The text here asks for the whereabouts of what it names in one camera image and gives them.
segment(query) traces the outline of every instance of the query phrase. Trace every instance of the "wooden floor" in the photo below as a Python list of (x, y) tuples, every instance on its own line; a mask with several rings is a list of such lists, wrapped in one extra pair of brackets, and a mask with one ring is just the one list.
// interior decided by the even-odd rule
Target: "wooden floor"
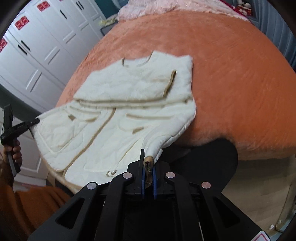
[(295, 156), (284, 159), (239, 161), (237, 171), (223, 194), (269, 235), (285, 208), (291, 207), (296, 194)]

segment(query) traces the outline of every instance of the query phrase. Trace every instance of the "white wardrobe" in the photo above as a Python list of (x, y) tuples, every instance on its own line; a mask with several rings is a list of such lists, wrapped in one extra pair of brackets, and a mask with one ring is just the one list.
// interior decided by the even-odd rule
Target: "white wardrobe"
[(32, 0), (0, 41), (0, 84), (45, 112), (103, 37), (94, 0)]

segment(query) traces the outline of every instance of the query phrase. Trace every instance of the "dark gray wall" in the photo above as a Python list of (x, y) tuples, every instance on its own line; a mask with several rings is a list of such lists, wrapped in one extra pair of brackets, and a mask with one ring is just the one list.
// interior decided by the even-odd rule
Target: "dark gray wall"
[(3, 109), (8, 104), (12, 106), (13, 115), (22, 121), (32, 120), (41, 114), (0, 85), (0, 107)]
[(95, 0), (106, 18), (118, 13), (117, 7), (112, 0)]

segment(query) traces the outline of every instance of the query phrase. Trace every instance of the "orange bedspread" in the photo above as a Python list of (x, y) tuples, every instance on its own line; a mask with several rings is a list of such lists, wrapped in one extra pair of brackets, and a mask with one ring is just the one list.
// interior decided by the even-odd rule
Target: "orange bedspread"
[(197, 115), (177, 143), (225, 137), (244, 160), (295, 153), (294, 71), (252, 24), (225, 15), (180, 11), (120, 22), (80, 64), (57, 106), (72, 100), (92, 71), (152, 50), (193, 57)]

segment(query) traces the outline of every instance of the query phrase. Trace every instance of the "beige trim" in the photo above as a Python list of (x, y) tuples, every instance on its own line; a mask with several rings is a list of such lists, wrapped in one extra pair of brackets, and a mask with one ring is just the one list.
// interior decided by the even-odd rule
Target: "beige trim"
[[(90, 102), (90, 103), (117, 103), (117, 102), (124, 102), (124, 103), (144, 103), (144, 102), (159, 101), (159, 100), (162, 100), (163, 98), (165, 98), (167, 96), (167, 94), (169, 93), (169, 90), (170, 90), (170, 88), (173, 85), (173, 81), (175, 79), (176, 73), (177, 73), (177, 70), (173, 70), (172, 71), (171, 76), (170, 76), (170, 81), (169, 81), (168, 85), (164, 89), (163, 96), (162, 97), (159, 97), (159, 98), (146, 99), (146, 100), (129, 100), (129, 101), (120, 100), (120, 99), (116, 99), (116, 100), (98, 100), (98, 101), (88, 100), (87, 102)], [(75, 100), (78, 101), (79, 103), (85, 101), (83, 99), (75, 99)]]
[(49, 173), (56, 179), (58, 180), (61, 184), (69, 188), (69, 190), (76, 194), (78, 193), (82, 187), (76, 186), (72, 183), (67, 182), (63, 177), (61, 172), (55, 172), (46, 162), (46, 160), (42, 157), (42, 161), (45, 163), (46, 167), (48, 168)]
[(133, 133), (132, 134), (136, 134), (137, 132), (139, 132), (139, 131), (141, 131), (141, 130), (144, 130), (144, 127), (142, 126), (142, 127), (139, 127), (139, 128), (135, 128), (134, 130), (133, 130)]
[(116, 172), (117, 172), (117, 170), (115, 170), (114, 172), (108, 171), (107, 174), (106, 174), (106, 176), (107, 177), (113, 177)]
[(165, 91), (163, 92), (163, 97), (165, 98), (170, 90), (170, 88), (172, 87), (173, 81), (175, 79), (177, 70), (173, 70), (172, 74), (170, 75), (170, 82), (168, 83), (167, 87), (165, 88)]
[(86, 111), (86, 110), (80, 110), (80, 109), (78, 109), (78, 108), (76, 108), (76, 107), (73, 107), (73, 106), (69, 106), (69, 108), (70, 109), (74, 109), (74, 110), (76, 110), (76, 111), (78, 111), (78, 112), (81, 112), (81, 113), (86, 113), (86, 114), (89, 114), (89, 113), (91, 113), (91, 114), (100, 114), (100, 112), (101, 112), (101, 110), (99, 110), (99, 111), (97, 111), (97, 112), (95, 112), (95, 111), (93, 111), (93, 112), (90, 112), (90, 111)]
[[(178, 99), (176, 101), (172, 101), (172, 102), (168, 102), (168, 103), (165, 103), (165, 102), (157, 102), (159, 100), (164, 100), (163, 97), (161, 98), (157, 98), (157, 99), (154, 99), (154, 100), (151, 100), (151, 101), (141, 101), (141, 102), (132, 102), (132, 101), (129, 101), (129, 102), (124, 102), (124, 105), (120, 105), (120, 106), (112, 106), (114, 108), (126, 108), (126, 107), (131, 107), (131, 108), (142, 108), (142, 109), (147, 109), (147, 108), (150, 108), (150, 107), (165, 107), (166, 105), (172, 105), (172, 104), (175, 104), (175, 103), (179, 103), (179, 102), (184, 102), (184, 103), (187, 103), (189, 100), (193, 100), (193, 96), (188, 96), (186, 99), (184, 98), (181, 98), (181, 99)], [(87, 102), (83, 102), (83, 101), (79, 101), (79, 104), (83, 107), (86, 107), (86, 108), (93, 108), (93, 109), (102, 109), (102, 108), (110, 108), (110, 106), (108, 106), (108, 104), (111, 104), (111, 103), (116, 103), (118, 104), (119, 101), (113, 101), (113, 102), (100, 102), (100, 101), (97, 101), (97, 102), (92, 102), (92, 101), (89, 101), (90, 103), (94, 104), (94, 103), (98, 103), (100, 104), (99, 106), (93, 106), (93, 105), (89, 105)], [(133, 105), (133, 104), (140, 104), (140, 103), (143, 103), (146, 105), (143, 105), (143, 106), (136, 106), (136, 105)]]
[(77, 158), (79, 156), (81, 156), (89, 147), (90, 145), (93, 143), (94, 139), (97, 137), (97, 135), (101, 132), (101, 130), (104, 128), (104, 126), (111, 120), (111, 118), (113, 117), (114, 113), (115, 113), (115, 108), (113, 108), (111, 115), (109, 116), (109, 118), (104, 122), (104, 124), (98, 129), (98, 131), (94, 134), (94, 136), (92, 137), (92, 139), (90, 140), (90, 142), (86, 145), (85, 148), (83, 148), (81, 150), (80, 153), (78, 153), (78, 155), (76, 157), (73, 158), (73, 160), (68, 164), (68, 166), (65, 168), (64, 172), (63, 172), (63, 178), (65, 178), (65, 174), (66, 171), (69, 169), (69, 167), (77, 160)]
[(160, 120), (169, 120), (171, 116), (140, 116), (140, 115), (132, 115), (127, 113), (126, 117), (137, 118), (137, 119), (160, 119)]
[(152, 170), (154, 165), (154, 159), (152, 156), (146, 156), (143, 161), (146, 181), (145, 181), (145, 188), (149, 187), (152, 184), (153, 177), (152, 177)]
[[(147, 64), (148, 61), (150, 60), (152, 54), (153, 54), (153, 51), (151, 52), (150, 56), (148, 56), (148, 59), (147, 59), (144, 63), (138, 64), (138, 65), (136, 65), (135, 67), (140, 67), (140, 66), (143, 66), (143, 65)], [(128, 66), (128, 65), (124, 65), (124, 61), (125, 61), (125, 60), (126, 60), (126, 58), (123, 58), (123, 59), (122, 59), (122, 66), (123, 66), (123, 67), (130, 67), (130, 66)]]
[(70, 120), (75, 120), (76, 119), (76, 117), (75, 116), (73, 116), (73, 115), (68, 115), (68, 117), (70, 118)]

